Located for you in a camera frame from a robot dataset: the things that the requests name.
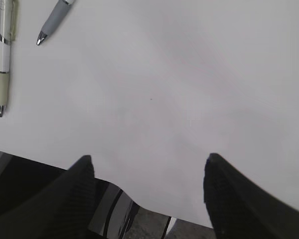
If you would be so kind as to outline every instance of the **pen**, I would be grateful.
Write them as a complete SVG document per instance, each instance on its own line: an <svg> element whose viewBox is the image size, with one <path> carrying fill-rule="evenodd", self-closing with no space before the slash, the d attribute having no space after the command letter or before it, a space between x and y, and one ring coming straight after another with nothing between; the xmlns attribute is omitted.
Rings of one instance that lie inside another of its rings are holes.
<svg viewBox="0 0 299 239"><path fill-rule="evenodd" d="M70 10L72 4L75 0L59 0L54 7L50 17L43 25L41 32L38 36L36 44L39 46L47 37L53 34L53 32L60 25L61 21L64 19L68 11Z"/></svg>
<svg viewBox="0 0 299 239"><path fill-rule="evenodd" d="M0 118L8 102L13 0L0 0Z"/></svg>

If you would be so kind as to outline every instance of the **retractable pen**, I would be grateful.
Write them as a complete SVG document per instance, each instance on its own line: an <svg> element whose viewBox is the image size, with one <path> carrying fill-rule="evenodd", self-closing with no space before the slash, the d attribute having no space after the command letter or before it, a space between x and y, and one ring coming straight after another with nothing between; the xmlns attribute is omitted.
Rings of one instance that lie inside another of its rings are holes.
<svg viewBox="0 0 299 239"><path fill-rule="evenodd" d="M45 41L50 35L52 35L58 28L66 14L71 9L72 4L75 0L59 0L54 7L50 17L43 25L41 32L39 33L36 44L39 46Z"/></svg>
<svg viewBox="0 0 299 239"><path fill-rule="evenodd" d="M0 0L0 118L8 102L13 0Z"/></svg>

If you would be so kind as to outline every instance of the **white surface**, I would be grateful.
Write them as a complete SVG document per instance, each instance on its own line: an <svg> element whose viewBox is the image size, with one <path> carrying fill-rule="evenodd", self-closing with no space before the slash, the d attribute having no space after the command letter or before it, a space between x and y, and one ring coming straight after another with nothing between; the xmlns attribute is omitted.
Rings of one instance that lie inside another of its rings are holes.
<svg viewBox="0 0 299 239"><path fill-rule="evenodd" d="M0 71L10 71L10 46L0 41Z"/></svg>
<svg viewBox="0 0 299 239"><path fill-rule="evenodd" d="M299 209L299 0L80 0L37 47L54 6L20 0L0 150L91 154L141 206L203 225L219 152Z"/></svg>

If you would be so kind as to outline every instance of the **floor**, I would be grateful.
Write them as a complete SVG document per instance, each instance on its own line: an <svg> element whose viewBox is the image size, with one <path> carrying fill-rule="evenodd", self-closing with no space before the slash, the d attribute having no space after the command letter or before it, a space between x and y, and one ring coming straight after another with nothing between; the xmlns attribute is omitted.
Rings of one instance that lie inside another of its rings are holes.
<svg viewBox="0 0 299 239"><path fill-rule="evenodd" d="M125 239L161 239L167 221L168 216L140 208ZM213 229L176 219L172 223L164 239L216 239Z"/></svg>

